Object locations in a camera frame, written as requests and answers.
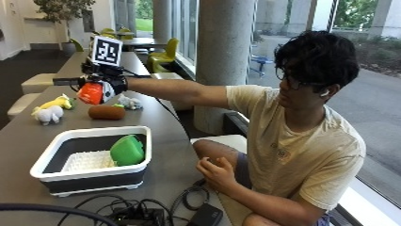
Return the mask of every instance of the man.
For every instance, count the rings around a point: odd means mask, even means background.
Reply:
[[[134,78],[128,89],[249,118],[246,155],[209,140],[193,145],[205,181],[252,211],[242,225],[329,225],[325,212],[361,169],[366,150],[350,124],[325,105],[357,76],[354,47],[325,31],[306,31],[278,46],[274,57],[278,89]]]

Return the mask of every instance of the potted plant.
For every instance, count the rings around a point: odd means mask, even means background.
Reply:
[[[38,6],[36,12],[45,14],[42,18],[45,21],[53,23],[65,21],[68,40],[61,42],[61,48],[69,56],[74,52],[74,46],[70,41],[69,20],[81,18],[82,14],[88,13],[94,0],[33,0],[33,2]]]

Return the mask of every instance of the man's left hand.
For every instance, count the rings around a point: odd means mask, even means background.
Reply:
[[[220,167],[210,163],[208,159],[208,157],[204,157],[198,161],[197,170],[201,172],[204,179],[212,188],[230,196],[234,186],[238,185],[233,167],[224,157],[217,158]]]

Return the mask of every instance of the gray table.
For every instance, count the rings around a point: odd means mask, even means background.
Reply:
[[[56,78],[78,77],[82,74],[80,70],[80,64],[85,62],[86,57],[88,57],[88,51],[73,53],[72,57],[69,58],[62,68],[57,72]],[[130,72],[138,75],[149,74],[134,52],[121,53],[120,66],[122,66],[126,70],[129,70]]]
[[[133,46],[134,48],[157,48],[165,47],[168,40],[152,39],[152,38],[132,38],[130,40],[122,40],[122,45]]]
[[[129,32],[129,31],[108,31],[108,32],[105,32],[105,34],[114,35],[118,39],[121,39],[122,36],[128,36],[128,35],[134,36],[136,32]]]
[[[58,124],[42,126],[30,116],[32,109],[62,93],[70,97],[74,96],[68,87],[49,87],[0,131],[0,178],[2,179],[0,202],[44,203],[73,207],[94,194],[98,194],[98,192],[92,192],[74,194],[66,198],[53,197],[40,181],[30,177],[29,170],[33,163],[54,136],[64,131],[80,128],[145,125],[152,130],[153,157],[146,167],[142,185],[137,189],[108,190],[100,193],[117,194],[125,199],[156,199],[170,206],[181,191],[201,178],[201,174],[196,170],[197,157],[190,142],[180,123],[170,113],[166,112],[154,98],[128,91],[125,95],[140,99],[144,108],[128,111],[121,121],[90,120],[88,116],[90,106],[77,102],[73,110],[64,111],[64,117]],[[210,204],[222,210],[214,192],[210,192],[210,195]],[[94,211],[102,205],[109,204],[110,201],[109,198],[96,199],[86,203],[82,209]],[[194,212],[188,211],[182,206],[177,210],[177,216],[184,218],[190,218],[193,214]],[[0,212],[1,225],[53,226],[60,218],[61,215],[54,213]],[[78,217],[69,217],[65,223],[66,225],[92,225],[88,219]],[[185,225],[185,222],[180,220],[176,223],[177,225]],[[229,225],[225,214],[220,225]]]

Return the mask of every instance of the glass window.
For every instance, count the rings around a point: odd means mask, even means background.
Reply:
[[[194,64],[198,30],[198,0],[173,1],[173,35],[180,37],[178,53]]]
[[[153,37],[153,1],[114,1],[116,30],[121,27],[136,32],[137,37]]]
[[[401,25],[397,4],[390,2],[395,1],[317,1],[310,21],[310,10],[301,0],[258,1],[248,84],[278,87],[274,65],[260,57],[273,59],[277,45],[306,28],[329,29],[353,41],[361,72],[328,105],[346,118],[367,145],[358,179],[399,207]]]
[[[353,41],[361,72],[342,98],[330,104],[367,145],[358,178],[399,207],[401,26],[399,8],[390,2],[395,1],[338,2],[331,32]]]

